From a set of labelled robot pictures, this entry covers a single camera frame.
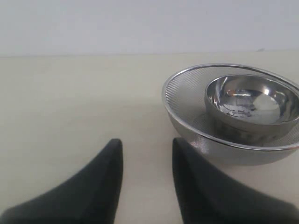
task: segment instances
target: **metal mesh strainer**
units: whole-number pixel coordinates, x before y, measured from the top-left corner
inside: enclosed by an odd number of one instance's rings
[[[185,69],[171,76],[164,84],[162,98],[171,120],[178,132],[191,143],[203,147],[216,141],[231,147],[241,149],[280,151],[294,149],[299,146],[299,124],[285,137],[265,143],[262,147],[240,145],[221,139],[211,128],[206,115],[204,95],[205,88],[212,80],[232,74],[257,75],[287,84],[293,91],[299,91],[296,84],[276,74],[236,64],[205,64]]]

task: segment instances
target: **strainer rim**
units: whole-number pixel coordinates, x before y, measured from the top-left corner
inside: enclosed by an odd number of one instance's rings
[[[195,70],[195,69],[202,69],[202,68],[209,68],[209,67],[232,67],[232,68],[240,68],[240,69],[246,69],[246,70],[251,70],[251,71],[256,71],[256,72],[260,72],[266,75],[270,75],[271,77],[277,78],[280,81],[285,82],[286,84],[290,85],[291,87],[295,88],[296,90],[299,91],[299,86],[294,83],[293,81],[282,77],[276,73],[264,70],[264,69],[260,69],[260,68],[256,68],[256,67],[251,67],[251,66],[247,66],[247,65],[242,65],[242,64],[234,64],[234,63],[208,63],[208,64],[200,64],[200,65],[194,65],[188,68],[185,68],[179,72],[176,72],[175,74],[173,74],[172,76],[170,76],[166,82],[163,85],[162,88],[162,102],[167,110],[167,112],[169,113],[169,115],[171,115],[180,125],[184,126],[185,128],[189,129],[190,131],[208,139],[208,140],[212,140],[214,142],[223,144],[223,145],[227,145],[227,146],[231,146],[231,147],[236,147],[239,149],[244,149],[244,150],[254,150],[254,151],[286,151],[286,150],[296,150],[299,148],[299,141],[290,145],[285,145],[285,146],[274,146],[274,147],[264,147],[264,146],[250,146],[250,145],[243,145],[243,144],[238,144],[238,143],[234,143],[231,141],[227,141],[227,140],[223,140],[220,138],[217,138],[215,136],[209,135],[207,133],[204,133],[194,127],[192,127],[191,125],[189,125],[188,123],[186,123],[185,121],[183,121],[169,106],[167,99],[166,99],[166,88],[169,84],[169,82],[171,80],[173,80],[174,78],[176,78],[179,75],[184,74],[187,71],[191,71],[191,70]]]

